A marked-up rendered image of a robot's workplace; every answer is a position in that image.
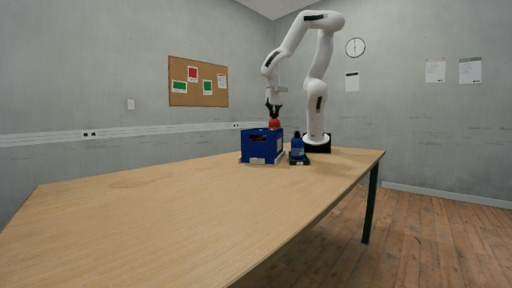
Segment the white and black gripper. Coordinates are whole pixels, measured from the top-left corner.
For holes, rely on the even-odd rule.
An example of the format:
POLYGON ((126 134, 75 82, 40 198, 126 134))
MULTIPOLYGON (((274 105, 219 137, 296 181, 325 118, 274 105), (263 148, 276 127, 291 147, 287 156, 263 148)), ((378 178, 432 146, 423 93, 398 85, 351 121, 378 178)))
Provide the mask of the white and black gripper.
POLYGON ((276 115, 278 117, 278 111, 282 107, 281 92, 274 91, 274 88, 272 88, 272 87, 266 89, 266 104, 265 104, 265 106, 270 111, 270 117, 274 116, 274 112, 276 112, 276 115), (277 107, 275 106, 275 111, 273 111, 274 105, 277 105, 277 107))

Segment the blue bottle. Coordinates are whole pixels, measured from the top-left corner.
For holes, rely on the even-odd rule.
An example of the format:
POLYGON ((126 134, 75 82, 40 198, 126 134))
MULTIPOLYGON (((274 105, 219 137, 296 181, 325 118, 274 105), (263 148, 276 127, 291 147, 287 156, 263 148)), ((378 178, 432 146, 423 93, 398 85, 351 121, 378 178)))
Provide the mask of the blue bottle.
POLYGON ((304 141, 301 139, 300 131, 295 131, 291 141, 291 158, 295 160, 304 158, 304 141))

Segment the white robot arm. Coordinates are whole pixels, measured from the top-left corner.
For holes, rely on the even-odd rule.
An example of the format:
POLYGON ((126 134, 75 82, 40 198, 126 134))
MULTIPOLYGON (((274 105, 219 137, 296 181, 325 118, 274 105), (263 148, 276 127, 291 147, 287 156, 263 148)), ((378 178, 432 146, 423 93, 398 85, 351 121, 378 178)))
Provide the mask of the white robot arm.
POLYGON ((266 78, 267 88, 272 87, 277 92, 288 92, 288 87, 281 86, 280 61, 293 55, 308 29, 321 29, 318 30, 314 60, 303 83, 303 89, 308 94, 308 104, 306 107, 307 134, 302 140, 309 145, 323 145, 330 140, 330 137, 325 134, 325 104, 328 88, 322 78, 333 53, 334 32, 340 31, 344 25, 345 18, 339 12, 302 11, 296 17, 281 46, 267 56, 261 68, 261 75, 266 78))

